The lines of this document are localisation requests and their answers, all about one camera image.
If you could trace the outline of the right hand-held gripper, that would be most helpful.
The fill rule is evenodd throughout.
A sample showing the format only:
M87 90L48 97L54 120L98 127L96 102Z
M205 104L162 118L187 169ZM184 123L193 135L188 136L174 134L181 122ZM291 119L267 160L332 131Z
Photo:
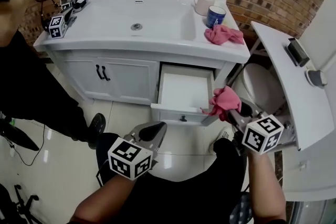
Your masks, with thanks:
M240 112L228 110L226 114L230 123L244 134L242 144L246 148L262 155L277 146L284 126L254 103L242 102ZM254 121L246 125L246 120Z

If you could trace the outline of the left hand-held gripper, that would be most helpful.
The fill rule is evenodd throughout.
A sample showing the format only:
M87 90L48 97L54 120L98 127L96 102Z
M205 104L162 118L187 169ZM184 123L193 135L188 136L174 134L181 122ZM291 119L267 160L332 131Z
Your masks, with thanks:
M109 166L115 173L136 180L157 163L167 124L162 121L137 125L124 138L117 138L108 150Z

